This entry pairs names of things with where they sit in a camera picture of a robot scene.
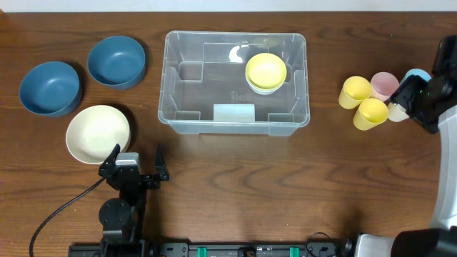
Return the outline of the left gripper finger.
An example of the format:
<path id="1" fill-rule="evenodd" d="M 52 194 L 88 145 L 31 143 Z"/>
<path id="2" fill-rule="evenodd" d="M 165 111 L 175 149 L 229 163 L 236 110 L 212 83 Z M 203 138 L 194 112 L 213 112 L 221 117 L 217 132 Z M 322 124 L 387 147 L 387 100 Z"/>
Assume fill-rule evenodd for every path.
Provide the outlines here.
<path id="1" fill-rule="evenodd" d="M 156 171 L 156 175 L 160 181 L 168 181 L 169 180 L 169 171 L 167 169 L 164 155 L 162 151 L 162 147 L 159 144 L 156 151 L 156 158 L 154 162 L 154 168 Z"/>
<path id="2" fill-rule="evenodd" d="M 116 170 L 116 158 L 120 153 L 120 145 L 117 143 L 108 157 L 99 166 L 100 177 L 110 177 L 115 173 Z"/>

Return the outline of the light blue cup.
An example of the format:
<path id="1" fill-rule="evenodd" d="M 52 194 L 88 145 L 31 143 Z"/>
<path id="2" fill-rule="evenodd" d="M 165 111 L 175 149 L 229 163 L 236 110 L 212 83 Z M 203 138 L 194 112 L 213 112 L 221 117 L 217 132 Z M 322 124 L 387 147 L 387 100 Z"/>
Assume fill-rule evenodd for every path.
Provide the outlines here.
<path id="1" fill-rule="evenodd" d="M 409 76 L 420 76 L 425 81 L 431 80 L 431 75 L 427 71 L 422 69 L 411 69 L 406 72 L 406 75 L 403 77 L 400 84 L 402 84 Z"/>

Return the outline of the cream white cup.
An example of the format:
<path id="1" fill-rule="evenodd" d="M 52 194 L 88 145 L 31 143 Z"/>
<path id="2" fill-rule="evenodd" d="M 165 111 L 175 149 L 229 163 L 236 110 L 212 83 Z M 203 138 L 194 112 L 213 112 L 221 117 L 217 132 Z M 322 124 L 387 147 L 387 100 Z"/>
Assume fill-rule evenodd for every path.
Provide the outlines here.
<path id="1" fill-rule="evenodd" d="M 392 122 L 401 122 L 409 118 L 406 109 L 400 104 L 390 102 L 388 104 L 388 119 Z"/>

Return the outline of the pink cup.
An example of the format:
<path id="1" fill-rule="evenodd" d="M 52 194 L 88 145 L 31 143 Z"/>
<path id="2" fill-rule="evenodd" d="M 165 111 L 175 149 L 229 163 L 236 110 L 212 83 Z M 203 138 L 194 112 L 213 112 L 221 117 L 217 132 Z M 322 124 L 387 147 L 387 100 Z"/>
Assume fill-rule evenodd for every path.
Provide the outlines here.
<path id="1" fill-rule="evenodd" d="M 371 98 L 387 101 L 398 89 L 399 81 L 393 74 L 382 71 L 373 75 L 371 87 Z"/>

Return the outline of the yellow cup front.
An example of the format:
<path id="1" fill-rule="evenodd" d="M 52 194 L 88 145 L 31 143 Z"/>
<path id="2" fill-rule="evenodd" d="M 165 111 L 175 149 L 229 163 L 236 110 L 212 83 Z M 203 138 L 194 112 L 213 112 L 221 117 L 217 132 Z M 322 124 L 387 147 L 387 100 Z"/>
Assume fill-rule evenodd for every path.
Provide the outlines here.
<path id="1" fill-rule="evenodd" d="M 353 118 L 353 125 L 367 131 L 388 119 L 388 107 L 379 99 L 366 99 L 361 102 Z"/>

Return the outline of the yellow cup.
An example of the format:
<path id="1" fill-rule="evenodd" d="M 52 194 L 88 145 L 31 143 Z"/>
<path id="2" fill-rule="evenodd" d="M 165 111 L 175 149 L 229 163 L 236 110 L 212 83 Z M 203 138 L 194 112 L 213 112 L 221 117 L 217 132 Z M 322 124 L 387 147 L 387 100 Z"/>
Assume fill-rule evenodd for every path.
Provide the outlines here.
<path id="1" fill-rule="evenodd" d="M 353 118 L 353 125 L 367 131 L 388 119 L 388 107 L 379 99 L 366 99 L 361 102 Z"/>
<path id="2" fill-rule="evenodd" d="M 338 103 L 344 109 L 354 109 L 363 100 L 368 99 L 372 92 L 370 82 L 361 76 L 352 76 L 343 83 Z"/>

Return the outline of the white small bowl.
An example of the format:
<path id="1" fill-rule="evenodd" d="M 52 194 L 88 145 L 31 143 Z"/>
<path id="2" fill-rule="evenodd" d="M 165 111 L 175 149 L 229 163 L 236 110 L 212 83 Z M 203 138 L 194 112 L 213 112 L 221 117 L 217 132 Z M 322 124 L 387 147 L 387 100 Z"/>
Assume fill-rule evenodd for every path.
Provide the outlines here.
<path id="1" fill-rule="evenodd" d="M 269 95 L 269 94 L 273 94 L 275 91 L 277 91 L 278 89 L 280 89 L 280 86 L 279 87 L 276 87 L 274 89 L 262 89 L 262 88 L 259 88 L 259 87 L 256 87 L 256 86 L 250 86 L 250 88 L 257 94 L 260 94 L 260 95 Z"/>

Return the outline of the light grey small bowl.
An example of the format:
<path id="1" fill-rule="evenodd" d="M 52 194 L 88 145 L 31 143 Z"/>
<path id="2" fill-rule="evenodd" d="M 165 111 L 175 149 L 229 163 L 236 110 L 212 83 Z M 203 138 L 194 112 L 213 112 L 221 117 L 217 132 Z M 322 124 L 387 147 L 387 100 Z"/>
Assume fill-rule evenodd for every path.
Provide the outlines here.
<path id="1" fill-rule="evenodd" d="M 280 83 L 279 85 L 276 85 L 274 87 L 271 87 L 271 88 L 263 88 L 263 87 L 260 87 L 258 86 L 257 84 L 255 84 L 254 82 L 252 82 L 250 79 L 247 79 L 247 83 L 248 85 L 250 86 L 250 88 L 255 91 L 256 93 L 258 94 L 262 94 L 262 95 L 268 95 L 268 94 L 272 94 L 273 92 L 277 91 L 278 89 L 280 89 L 284 82 Z"/>

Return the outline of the yellow small bowl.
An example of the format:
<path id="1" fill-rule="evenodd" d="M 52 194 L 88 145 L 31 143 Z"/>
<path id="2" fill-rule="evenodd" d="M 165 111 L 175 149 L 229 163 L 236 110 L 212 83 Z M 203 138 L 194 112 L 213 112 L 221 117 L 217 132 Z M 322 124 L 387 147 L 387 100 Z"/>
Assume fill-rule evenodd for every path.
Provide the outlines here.
<path id="1" fill-rule="evenodd" d="M 246 79 L 263 88 L 271 88 L 285 82 L 285 62 L 275 54 L 261 53 L 253 56 L 246 64 Z"/>

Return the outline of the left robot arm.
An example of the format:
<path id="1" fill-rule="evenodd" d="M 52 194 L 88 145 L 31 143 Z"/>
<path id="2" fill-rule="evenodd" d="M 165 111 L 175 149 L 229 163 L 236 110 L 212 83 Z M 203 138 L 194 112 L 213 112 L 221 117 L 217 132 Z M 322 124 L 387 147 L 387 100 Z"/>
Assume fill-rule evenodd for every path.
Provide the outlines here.
<path id="1" fill-rule="evenodd" d="M 156 252 L 146 239 L 141 238 L 146 193 L 158 189 L 162 181 L 170 179 L 159 146 L 156 151 L 153 174 L 141 174 L 139 155 L 122 153 L 120 145 L 99 166 L 99 175 L 110 187 L 119 192 L 119 197 L 107 200 L 99 210 L 103 226 L 101 257 L 145 257 Z"/>

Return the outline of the clear plastic storage container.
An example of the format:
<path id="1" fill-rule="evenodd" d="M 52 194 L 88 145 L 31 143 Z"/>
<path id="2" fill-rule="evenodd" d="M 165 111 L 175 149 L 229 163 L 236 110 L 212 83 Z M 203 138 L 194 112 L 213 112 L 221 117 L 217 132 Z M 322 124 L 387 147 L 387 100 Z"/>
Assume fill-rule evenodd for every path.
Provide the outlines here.
<path id="1" fill-rule="evenodd" d="M 286 79 L 272 94 L 246 80 L 248 60 L 280 57 Z M 290 136 L 311 119 L 306 39 L 297 33 L 171 31 L 165 38 L 158 107 L 179 134 Z"/>

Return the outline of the dark blue bowl left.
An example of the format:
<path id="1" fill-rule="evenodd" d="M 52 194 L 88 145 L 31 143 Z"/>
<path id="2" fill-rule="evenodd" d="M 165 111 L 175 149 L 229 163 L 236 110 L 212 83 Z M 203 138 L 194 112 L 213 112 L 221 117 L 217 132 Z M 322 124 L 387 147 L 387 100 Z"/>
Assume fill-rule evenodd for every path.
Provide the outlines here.
<path id="1" fill-rule="evenodd" d="M 42 63 L 25 75 L 19 98 L 25 109 L 42 116 L 61 117 L 81 102 L 83 89 L 76 70 L 67 63 Z"/>

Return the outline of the dark blue bowl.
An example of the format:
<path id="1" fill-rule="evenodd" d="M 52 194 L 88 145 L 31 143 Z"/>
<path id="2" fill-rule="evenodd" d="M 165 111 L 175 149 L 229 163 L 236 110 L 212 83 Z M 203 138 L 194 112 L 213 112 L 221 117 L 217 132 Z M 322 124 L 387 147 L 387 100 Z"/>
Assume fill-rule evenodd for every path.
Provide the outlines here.
<path id="1" fill-rule="evenodd" d="M 83 89 L 76 70 L 67 63 L 42 63 L 25 75 L 19 98 L 25 109 L 42 116 L 61 117 L 81 102 Z"/>
<path id="2" fill-rule="evenodd" d="M 87 68 L 91 77 L 112 89 L 127 90 L 141 82 L 146 73 L 146 52 L 128 36 L 110 36 L 90 51 Z"/>

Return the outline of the dark blue bowl right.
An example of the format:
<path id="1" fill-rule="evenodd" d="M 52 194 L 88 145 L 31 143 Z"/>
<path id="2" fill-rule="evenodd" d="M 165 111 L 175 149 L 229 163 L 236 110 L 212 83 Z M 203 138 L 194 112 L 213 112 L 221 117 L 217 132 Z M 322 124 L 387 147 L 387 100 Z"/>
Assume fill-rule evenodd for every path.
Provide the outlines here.
<path id="1" fill-rule="evenodd" d="M 127 90 L 141 82 L 146 73 L 146 52 L 128 36 L 110 36 L 90 51 L 87 68 L 91 77 L 112 89 Z"/>

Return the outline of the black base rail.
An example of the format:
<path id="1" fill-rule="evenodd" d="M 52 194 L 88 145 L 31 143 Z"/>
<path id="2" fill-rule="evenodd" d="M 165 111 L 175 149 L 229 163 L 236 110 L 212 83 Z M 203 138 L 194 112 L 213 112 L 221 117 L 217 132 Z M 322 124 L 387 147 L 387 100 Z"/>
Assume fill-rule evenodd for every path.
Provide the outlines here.
<path id="1" fill-rule="evenodd" d="M 75 244 L 69 257 L 332 257 L 352 256 L 349 246 L 336 241 L 311 241 L 304 244 L 187 244 L 139 243 Z"/>

